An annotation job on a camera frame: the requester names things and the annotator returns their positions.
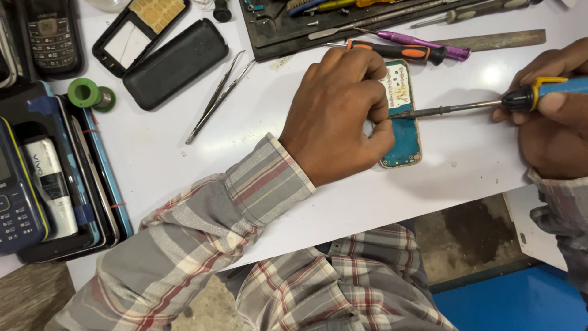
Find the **phone back cover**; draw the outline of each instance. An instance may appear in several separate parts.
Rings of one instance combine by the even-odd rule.
[[[143,110],[152,110],[228,53],[219,31],[204,18],[127,71],[123,83]]]

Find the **tweezers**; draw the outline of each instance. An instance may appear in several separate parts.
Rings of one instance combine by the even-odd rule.
[[[204,109],[204,113],[202,114],[202,117],[200,118],[200,120],[196,124],[196,127],[194,128],[194,130],[192,130],[192,133],[190,133],[190,136],[188,137],[188,139],[186,139],[186,145],[189,145],[192,143],[192,141],[194,140],[194,138],[196,137],[198,132],[200,132],[200,130],[202,129],[204,124],[206,124],[206,122],[211,117],[211,115],[216,111],[216,109],[226,99],[227,95],[229,95],[229,93],[235,88],[235,85],[237,85],[237,82],[239,82],[241,77],[243,77],[243,75],[245,74],[245,72],[247,71],[249,66],[252,65],[253,62],[255,62],[255,60],[251,60],[245,66],[245,69],[243,69],[241,74],[229,85],[229,88],[227,88],[226,91],[219,98],[219,94],[221,94],[220,91],[225,86],[226,82],[229,80],[229,75],[230,75],[230,72],[233,70],[233,67],[235,66],[235,62],[237,62],[239,55],[241,55],[241,53],[243,53],[243,52],[245,52],[245,50],[238,52],[237,55],[235,55],[233,62],[231,62],[231,64],[230,64],[229,70],[227,70],[227,72],[223,76],[222,80],[220,81],[220,84],[216,87],[215,93],[212,95],[211,100],[208,102],[206,109]]]

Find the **hand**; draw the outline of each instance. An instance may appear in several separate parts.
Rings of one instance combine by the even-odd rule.
[[[380,55],[331,48],[310,65],[292,100],[280,143],[315,186],[370,169],[394,146],[387,74]],[[371,136],[363,123],[377,123]]]
[[[588,74],[588,38],[561,50],[539,55],[515,76],[510,89],[531,84],[536,77]],[[533,114],[513,113],[520,124],[519,144],[524,157],[543,178],[588,176],[588,94],[554,92],[545,95]],[[495,121],[509,117],[498,108]]]

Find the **green solder spool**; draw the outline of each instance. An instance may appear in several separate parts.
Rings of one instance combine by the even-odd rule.
[[[68,87],[68,98],[80,108],[91,107],[95,111],[107,112],[116,104],[116,96],[111,89],[96,86],[92,80],[78,78]]]

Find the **yellow clip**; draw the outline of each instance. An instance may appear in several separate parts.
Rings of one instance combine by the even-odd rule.
[[[567,82],[567,78],[563,77],[537,77],[535,81],[531,84],[531,88],[533,89],[533,106],[531,110],[535,110],[537,107],[537,103],[539,103],[539,88],[543,83],[553,83],[553,82]]]

